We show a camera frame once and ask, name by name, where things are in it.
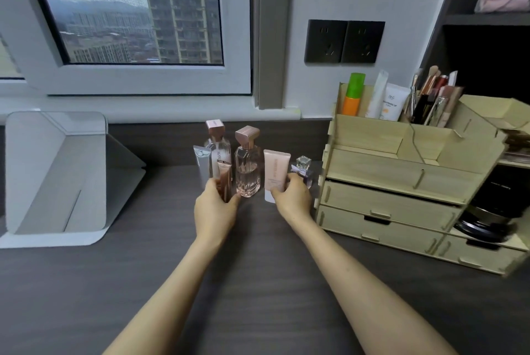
glass perfume bottle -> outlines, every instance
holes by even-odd
[[[296,159],[296,165],[291,166],[291,171],[296,172],[304,179],[304,183],[308,188],[313,185],[313,171],[309,169],[311,159],[302,156]]]
[[[230,142],[223,137],[225,126],[220,119],[206,121],[206,126],[210,138],[204,143],[204,146],[211,150],[211,176],[219,179],[217,160],[232,164],[232,149]]]
[[[241,144],[235,151],[235,184],[237,192],[244,198],[250,198],[261,187],[261,149],[254,145],[259,135],[260,130],[252,126],[235,132],[235,138]]]

wooden organizer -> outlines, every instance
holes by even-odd
[[[526,259],[530,213],[501,244],[453,226],[491,170],[505,164],[500,129],[530,131],[530,106],[464,95],[448,128],[435,128],[365,118],[371,86],[358,117],[341,115],[346,90],[341,84],[322,157],[315,208],[323,229],[503,275]]]

white wall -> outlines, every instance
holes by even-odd
[[[351,72],[366,73],[373,84],[379,70],[389,81],[409,86],[427,48],[443,0],[293,0],[284,105],[301,109],[304,118],[329,117],[339,82]],[[306,65],[309,19],[385,21],[375,66]]]

orange bottle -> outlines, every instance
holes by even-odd
[[[364,89],[365,77],[366,75],[364,73],[351,74],[346,97],[344,97],[344,104],[342,105],[343,115],[357,115],[359,104],[361,103],[362,91]]]

black electrical outlet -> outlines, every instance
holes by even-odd
[[[345,20],[310,19],[304,62],[338,64],[342,55],[346,27],[348,22]]]
[[[341,63],[374,64],[377,59],[385,22],[348,22]]]

